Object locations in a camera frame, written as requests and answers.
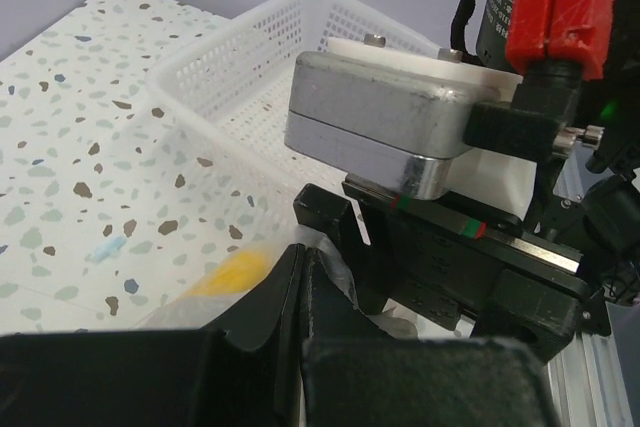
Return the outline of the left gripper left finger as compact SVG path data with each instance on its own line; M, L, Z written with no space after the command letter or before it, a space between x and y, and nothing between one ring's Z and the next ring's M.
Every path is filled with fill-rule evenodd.
M295 426L305 249L202 328L1 340L5 426Z

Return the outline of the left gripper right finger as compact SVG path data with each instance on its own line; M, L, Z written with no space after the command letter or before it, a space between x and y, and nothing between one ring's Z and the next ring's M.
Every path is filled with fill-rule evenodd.
M502 338L331 337L301 327L309 426L557 426L540 362Z

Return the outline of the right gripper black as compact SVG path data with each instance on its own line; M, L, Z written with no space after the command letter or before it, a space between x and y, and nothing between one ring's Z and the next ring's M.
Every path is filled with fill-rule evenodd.
M604 290L582 254L526 232L521 222L457 194L420 201L348 176L341 193L297 194L299 224L328 236L355 281L360 308L388 300L453 330L507 337L549 361L579 334L611 334Z

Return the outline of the clear printed plastic bag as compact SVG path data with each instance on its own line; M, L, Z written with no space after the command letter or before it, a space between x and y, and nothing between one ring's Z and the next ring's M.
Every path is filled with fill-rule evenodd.
M380 314L362 311L353 274L326 235L298 227L282 240L246 246L255 243L272 247L276 260L256 287L242 294L181 299L186 290L156 308L139 328L269 334L278 322L289 319L295 325L319 325L331 337L417 338L413 314L396 315L390 308Z

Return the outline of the yellow fake mango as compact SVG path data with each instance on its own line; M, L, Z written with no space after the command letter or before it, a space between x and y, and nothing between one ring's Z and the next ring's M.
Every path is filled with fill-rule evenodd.
M275 262L272 247L264 243L250 244L229 254L213 271L189 288L181 299L245 293L270 274Z

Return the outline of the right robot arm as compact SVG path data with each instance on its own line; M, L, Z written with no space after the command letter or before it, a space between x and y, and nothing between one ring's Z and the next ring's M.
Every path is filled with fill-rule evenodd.
M294 210L362 313L466 316L546 361L639 296L639 0L460 0L435 57L331 37L296 59L285 143L346 175Z

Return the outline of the white plastic basket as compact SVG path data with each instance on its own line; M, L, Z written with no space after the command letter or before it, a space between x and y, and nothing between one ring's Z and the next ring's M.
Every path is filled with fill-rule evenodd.
M308 183L340 194L344 172L284 144L296 57L331 37L368 33L389 47L433 57L423 35L357 0L268 0L159 61L146 86L175 116L205 169L213 219L266 233L294 222Z

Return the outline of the aluminium frame rail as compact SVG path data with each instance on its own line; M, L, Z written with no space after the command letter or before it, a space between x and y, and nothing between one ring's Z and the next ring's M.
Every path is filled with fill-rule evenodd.
M617 340L626 307L609 304L608 337L577 333L547 364L553 402L563 426L632 426Z

